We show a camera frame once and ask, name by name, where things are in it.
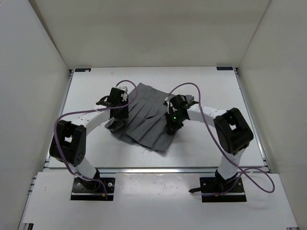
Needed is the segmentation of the grey pleated skirt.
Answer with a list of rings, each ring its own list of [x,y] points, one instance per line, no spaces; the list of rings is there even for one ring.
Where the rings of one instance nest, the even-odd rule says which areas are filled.
[[[135,98],[129,108],[129,117],[124,127],[111,132],[126,143],[139,144],[145,148],[164,154],[171,145],[174,135],[166,133],[165,98],[168,93],[139,83],[137,89],[129,93]]]

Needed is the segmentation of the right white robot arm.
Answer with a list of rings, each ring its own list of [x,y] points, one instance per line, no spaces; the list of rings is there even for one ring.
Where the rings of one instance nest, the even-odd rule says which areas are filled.
[[[187,101],[187,97],[176,95],[167,97],[166,132],[175,134],[183,127],[185,120],[198,121],[215,129],[217,147],[222,149],[223,157],[215,173],[215,187],[226,192],[232,187],[232,181],[238,174],[238,166],[243,152],[253,140],[254,135],[245,118],[237,108],[219,110],[201,106],[199,102]]]

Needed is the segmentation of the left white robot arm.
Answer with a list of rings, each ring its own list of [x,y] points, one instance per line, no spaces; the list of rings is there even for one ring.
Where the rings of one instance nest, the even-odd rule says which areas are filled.
[[[106,122],[111,131],[123,127],[129,117],[127,87],[113,87],[108,96],[101,98],[92,112],[84,113],[72,121],[57,122],[59,146],[69,168],[83,179],[84,186],[94,191],[100,186],[97,169],[85,157],[86,137],[96,127]]]

